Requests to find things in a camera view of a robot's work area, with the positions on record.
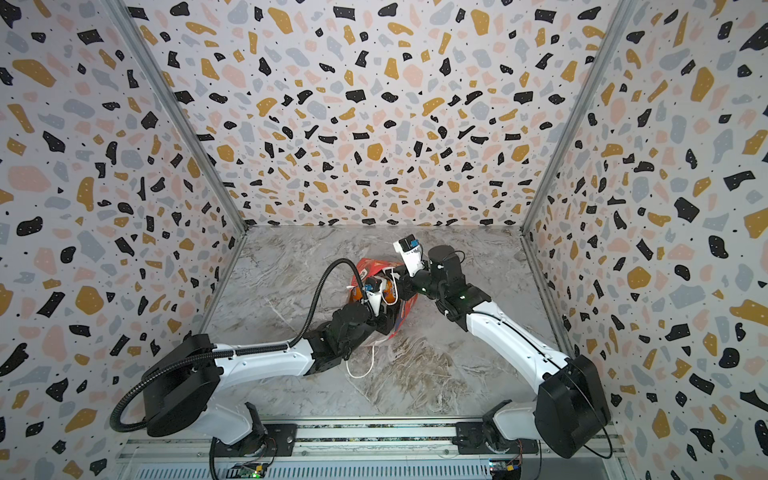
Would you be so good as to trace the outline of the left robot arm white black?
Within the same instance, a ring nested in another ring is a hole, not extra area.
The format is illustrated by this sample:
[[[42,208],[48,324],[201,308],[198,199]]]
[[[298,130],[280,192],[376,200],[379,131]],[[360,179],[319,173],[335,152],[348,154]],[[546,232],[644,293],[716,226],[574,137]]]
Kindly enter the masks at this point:
[[[305,333],[293,347],[257,345],[256,352],[238,355],[236,347],[214,344],[207,334],[182,342],[146,372],[142,391],[144,429],[151,437],[165,437],[190,428],[235,444],[247,436],[266,435],[253,404],[228,404],[224,392],[239,384],[273,377],[302,377],[325,372],[349,359],[373,333],[386,337],[401,323],[400,301],[380,305],[380,314],[368,318],[368,309],[351,302],[335,311],[329,322]],[[209,353],[232,351],[221,358]]]

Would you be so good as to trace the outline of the red paper gift bag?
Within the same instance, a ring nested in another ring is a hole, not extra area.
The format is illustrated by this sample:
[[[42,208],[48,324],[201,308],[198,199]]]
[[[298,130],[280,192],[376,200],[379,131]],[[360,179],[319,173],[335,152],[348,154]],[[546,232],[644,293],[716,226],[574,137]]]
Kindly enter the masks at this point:
[[[364,289],[361,290],[357,282],[352,280],[352,283],[347,286],[348,302],[361,301],[364,297],[371,298],[381,320],[376,332],[362,343],[363,347],[370,349],[368,370],[360,375],[354,374],[350,370],[349,362],[344,361],[347,375],[359,380],[372,372],[377,349],[397,335],[414,307],[417,295],[411,294],[406,289],[405,280],[408,270],[401,263],[362,258],[356,268],[363,281]]]

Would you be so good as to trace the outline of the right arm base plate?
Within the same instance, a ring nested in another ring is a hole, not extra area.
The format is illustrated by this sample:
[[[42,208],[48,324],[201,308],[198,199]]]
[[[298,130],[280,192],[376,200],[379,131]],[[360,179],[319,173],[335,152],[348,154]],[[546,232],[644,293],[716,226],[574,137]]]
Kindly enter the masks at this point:
[[[458,422],[455,424],[456,435],[451,442],[462,455],[497,454],[513,455],[520,453],[538,454],[539,444],[535,440],[508,440],[483,422]]]

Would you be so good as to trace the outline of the orange fruit candy packet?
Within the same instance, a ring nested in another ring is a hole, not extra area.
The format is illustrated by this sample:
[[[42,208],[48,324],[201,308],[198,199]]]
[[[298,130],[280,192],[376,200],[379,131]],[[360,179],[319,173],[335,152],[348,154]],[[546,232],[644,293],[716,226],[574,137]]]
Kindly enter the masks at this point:
[[[399,301],[399,293],[394,279],[383,276],[369,277],[363,281],[363,288],[357,285],[349,285],[350,299],[357,301],[367,299],[372,307],[378,310],[384,304],[394,306]]]

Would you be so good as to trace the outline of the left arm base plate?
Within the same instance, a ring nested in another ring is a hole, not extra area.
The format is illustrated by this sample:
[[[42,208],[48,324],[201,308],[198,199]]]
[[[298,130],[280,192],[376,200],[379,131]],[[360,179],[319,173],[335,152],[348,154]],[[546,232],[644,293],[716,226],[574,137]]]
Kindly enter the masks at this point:
[[[218,442],[215,458],[274,458],[290,457],[297,438],[295,423],[268,423],[264,433],[251,433],[233,445]]]

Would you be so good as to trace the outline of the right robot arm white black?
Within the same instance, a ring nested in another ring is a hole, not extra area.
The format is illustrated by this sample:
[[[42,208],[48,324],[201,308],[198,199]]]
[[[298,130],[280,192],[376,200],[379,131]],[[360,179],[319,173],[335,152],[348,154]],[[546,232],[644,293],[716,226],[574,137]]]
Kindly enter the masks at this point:
[[[527,332],[491,296],[466,280],[458,252],[439,245],[428,252],[408,236],[394,244],[406,270],[406,287],[434,301],[440,314],[482,340],[522,376],[533,401],[503,401],[483,417],[486,445],[506,450],[517,440],[540,441],[568,459],[611,421],[595,364],[570,357]]]

